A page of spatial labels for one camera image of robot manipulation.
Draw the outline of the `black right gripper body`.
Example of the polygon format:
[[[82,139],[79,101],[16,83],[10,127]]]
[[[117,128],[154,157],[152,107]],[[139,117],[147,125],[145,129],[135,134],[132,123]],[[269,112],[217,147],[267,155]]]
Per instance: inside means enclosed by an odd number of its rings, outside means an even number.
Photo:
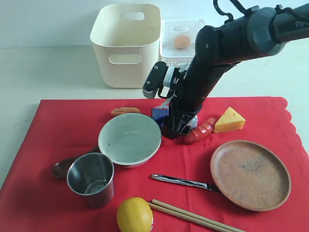
[[[231,64],[208,66],[192,61],[186,75],[176,85],[165,125],[177,131],[179,121],[190,122],[201,110],[203,102],[222,75],[231,68]]]

